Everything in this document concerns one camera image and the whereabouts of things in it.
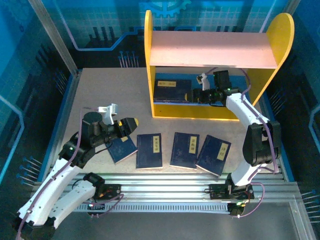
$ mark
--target white bracket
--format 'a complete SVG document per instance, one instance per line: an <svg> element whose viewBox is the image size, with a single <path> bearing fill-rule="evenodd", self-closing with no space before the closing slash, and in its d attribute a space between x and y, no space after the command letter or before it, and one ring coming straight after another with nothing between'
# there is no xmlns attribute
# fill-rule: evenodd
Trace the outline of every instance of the white bracket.
<svg viewBox="0 0 320 240"><path fill-rule="evenodd" d="M105 125L113 125L114 120L112 117L118 114L118 105L111 103L109 106L99 106L98 112L105 113L102 120Z"/></svg>
<svg viewBox="0 0 320 240"><path fill-rule="evenodd" d="M208 76L205 73L201 74L201 81L196 78L198 84L202 85L202 91L210 89L210 83L208 80Z"/></svg>

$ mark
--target white robotic arm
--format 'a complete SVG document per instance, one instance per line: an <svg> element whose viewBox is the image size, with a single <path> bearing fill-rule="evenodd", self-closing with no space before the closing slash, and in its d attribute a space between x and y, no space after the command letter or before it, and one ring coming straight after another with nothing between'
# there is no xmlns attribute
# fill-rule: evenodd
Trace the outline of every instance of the white robotic arm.
<svg viewBox="0 0 320 240"><path fill-rule="evenodd" d="M203 82L202 79L207 80L207 76L199 75L198 83ZM249 185L262 168L273 172L278 170L276 158L281 155L281 129L278 122L271 122L259 113L237 87L232 88L227 70L216 71L214 83L216 88L206 86L206 89L193 89L186 94L186 99L189 102L210 105L221 102L247 129L242 148L242 161L228 177L228 182L231 184L229 194L232 194L233 189ZM274 170L266 168L267 164L272 162Z"/></svg>
<svg viewBox="0 0 320 240"><path fill-rule="evenodd" d="M96 112L83 116L78 137L75 133L64 144L51 172L36 193L22 206L14 220L13 227L25 240L49 240L59 224L85 200L97 197L109 199L108 184L102 177L88 173L83 181L68 194L61 196L66 186L81 171L86 163L96 154L96 147L111 142L116 138L130 135L138 126L136 118L124 118L113 121L117 114L117 105L99 107Z"/></svg>
<svg viewBox="0 0 320 240"><path fill-rule="evenodd" d="M226 107L236 115L236 117L240 120L245 129L248 129L248 126L252 124L263 124L258 117L256 117L251 110L245 105L250 105L251 108L255 111L256 115L258 115L265 123L269 122L269 119L263 116L260 112L258 112L251 103L247 100L246 96L242 96L241 93L233 93L226 98ZM243 158L241 163L238 165L236 170L231 173L231 178L233 183L236 186L245 186L251 183L251 179L253 178L252 174L254 172L258 172L261 167L266 167L266 163L257 164L252 166L247 163Z"/></svg>

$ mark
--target gray tabletop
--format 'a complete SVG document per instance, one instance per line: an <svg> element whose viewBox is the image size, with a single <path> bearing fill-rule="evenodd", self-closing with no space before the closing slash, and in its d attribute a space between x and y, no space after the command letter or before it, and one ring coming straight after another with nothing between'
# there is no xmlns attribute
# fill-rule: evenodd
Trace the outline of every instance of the gray tabletop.
<svg viewBox="0 0 320 240"><path fill-rule="evenodd" d="M114 119L120 120L126 117L138 119L139 126L131 134L135 144L138 134L161 133L163 168L137 170L136 154L114 164L108 151L103 151L86 164L83 169L85 173L204 173L205 171L199 168L189 170L170 166L175 132L199 134L199 149L207 134L231 142L224 173L233 172L243 160L242 146L246 129L239 121L152 118L145 68L84 68L62 143L67 142L78 131L82 107L96 108L111 103L118 104L118 115Z"/></svg>

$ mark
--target book cover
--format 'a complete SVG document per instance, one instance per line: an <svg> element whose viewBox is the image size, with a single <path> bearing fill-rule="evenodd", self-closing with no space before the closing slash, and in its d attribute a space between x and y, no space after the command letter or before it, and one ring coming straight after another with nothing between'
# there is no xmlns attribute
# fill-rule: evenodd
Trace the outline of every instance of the book cover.
<svg viewBox="0 0 320 240"><path fill-rule="evenodd" d="M125 136L123 138L116 138L112 141L112 145L108 148L108 151L112 157L115 164L126 159L130 155L138 151L134 142L130 136Z"/></svg>
<svg viewBox="0 0 320 240"><path fill-rule="evenodd" d="M198 134L175 132L170 166L197 169L198 147Z"/></svg>
<svg viewBox="0 0 320 240"><path fill-rule="evenodd" d="M187 103L186 93L191 91L192 81L188 79L156 79L153 101L165 103Z"/></svg>
<svg viewBox="0 0 320 240"><path fill-rule="evenodd" d="M161 133L136 136L136 169L162 168Z"/></svg>
<svg viewBox="0 0 320 240"><path fill-rule="evenodd" d="M220 177L226 163L230 146L231 143L228 141L207 135L196 166Z"/></svg>

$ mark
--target book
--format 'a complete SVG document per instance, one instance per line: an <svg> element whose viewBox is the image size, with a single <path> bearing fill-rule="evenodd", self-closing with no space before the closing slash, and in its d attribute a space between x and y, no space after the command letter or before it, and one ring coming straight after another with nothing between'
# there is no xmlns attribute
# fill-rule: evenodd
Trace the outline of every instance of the book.
<svg viewBox="0 0 320 240"><path fill-rule="evenodd" d="M192 89L192 81L188 79L156 79L153 101L162 103L188 103L186 93Z"/></svg>
<svg viewBox="0 0 320 240"><path fill-rule="evenodd" d="M174 133L170 166L197 169L199 134Z"/></svg>
<svg viewBox="0 0 320 240"><path fill-rule="evenodd" d="M228 141L207 135L196 166L220 177L226 163L230 146L231 143Z"/></svg>
<svg viewBox="0 0 320 240"><path fill-rule="evenodd" d="M161 133L136 136L136 169L162 168Z"/></svg>
<svg viewBox="0 0 320 240"><path fill-rule="evenodd" d="M132 141L130 136L125 136L123 138L116 138L112 141L112 145L108 148L108 151L112 157L115 164L126 159L132 154L138 151L136 145Z"/></svg>

